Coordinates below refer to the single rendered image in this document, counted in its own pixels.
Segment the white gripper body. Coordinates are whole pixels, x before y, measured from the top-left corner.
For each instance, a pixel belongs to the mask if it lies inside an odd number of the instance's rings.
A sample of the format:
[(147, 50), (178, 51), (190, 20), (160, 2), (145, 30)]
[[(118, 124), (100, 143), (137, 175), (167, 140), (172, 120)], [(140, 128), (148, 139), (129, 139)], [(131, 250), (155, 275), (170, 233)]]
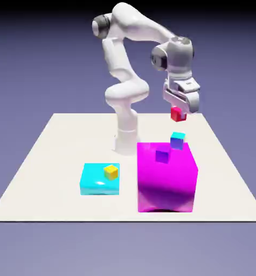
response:
[(163, 87), (163, 99), (171, 104), (172, 107), (180, 108), (184, 114), (192, 114), (199, 111), (198, 91), (183, 93), (171, 90), (165, 83)]

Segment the small red cube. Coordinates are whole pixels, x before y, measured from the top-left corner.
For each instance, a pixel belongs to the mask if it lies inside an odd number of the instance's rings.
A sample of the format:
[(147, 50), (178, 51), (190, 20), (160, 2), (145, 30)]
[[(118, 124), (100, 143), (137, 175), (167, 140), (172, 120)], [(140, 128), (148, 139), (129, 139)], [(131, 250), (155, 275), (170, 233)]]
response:
[(171, 107), (171, 119), (176, 122), (181, 122), (181, 111), (179, 107)]

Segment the small cyan cube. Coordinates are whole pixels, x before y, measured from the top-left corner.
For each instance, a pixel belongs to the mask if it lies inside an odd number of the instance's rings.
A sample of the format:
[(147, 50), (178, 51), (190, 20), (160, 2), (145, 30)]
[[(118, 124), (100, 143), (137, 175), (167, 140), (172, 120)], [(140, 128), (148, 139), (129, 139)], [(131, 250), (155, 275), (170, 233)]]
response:
[(182, 150), (184, 139), (185, 139), (185, 133), (173, 132), (170, 137), (171, 148)]

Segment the small purple cube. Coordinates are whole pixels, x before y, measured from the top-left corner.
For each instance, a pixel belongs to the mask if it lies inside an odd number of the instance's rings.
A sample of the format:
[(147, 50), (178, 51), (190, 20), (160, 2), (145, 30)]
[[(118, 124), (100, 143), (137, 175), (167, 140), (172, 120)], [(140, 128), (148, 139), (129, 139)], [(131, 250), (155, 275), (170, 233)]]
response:
[(158, 146), (156, 148), (155, 161), (168, 163), (170, 159), (171, 148), (169, 146)]

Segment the small yellow cube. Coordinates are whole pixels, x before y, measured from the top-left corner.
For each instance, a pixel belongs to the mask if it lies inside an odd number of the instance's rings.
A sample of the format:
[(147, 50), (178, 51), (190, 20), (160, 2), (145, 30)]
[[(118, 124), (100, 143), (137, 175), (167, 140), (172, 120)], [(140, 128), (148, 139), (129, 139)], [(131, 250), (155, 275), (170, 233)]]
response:
[(119, 169), (113, 164), (106, 166), (103, 170), (105, 178), (110, 181), (117, 179), (119, 176)]

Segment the large magenta box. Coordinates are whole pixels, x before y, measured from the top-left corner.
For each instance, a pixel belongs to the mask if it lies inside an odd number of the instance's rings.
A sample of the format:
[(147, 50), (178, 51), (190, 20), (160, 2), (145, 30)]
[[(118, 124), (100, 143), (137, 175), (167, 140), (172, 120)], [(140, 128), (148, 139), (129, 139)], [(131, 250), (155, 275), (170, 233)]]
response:
[(171, 148), (168, 163), (155, 161), (158, 146), (168, 142), (137, 144), (138, 211), (192, 212), (198, 167), (188, 143), (183, 149)]

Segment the large cyan box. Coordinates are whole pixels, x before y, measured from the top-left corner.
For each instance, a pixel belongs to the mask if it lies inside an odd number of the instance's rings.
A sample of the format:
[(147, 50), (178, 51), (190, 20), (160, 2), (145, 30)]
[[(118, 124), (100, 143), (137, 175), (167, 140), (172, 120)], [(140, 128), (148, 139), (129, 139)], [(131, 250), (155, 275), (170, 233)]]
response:
[[(119, 169), (117, 179), (110, 181), (104, 176), (104, 168), (115, 165)], [(119, 195), (120, 164), (119, 163), (85, 163), (80, 179), (81, 195)]]

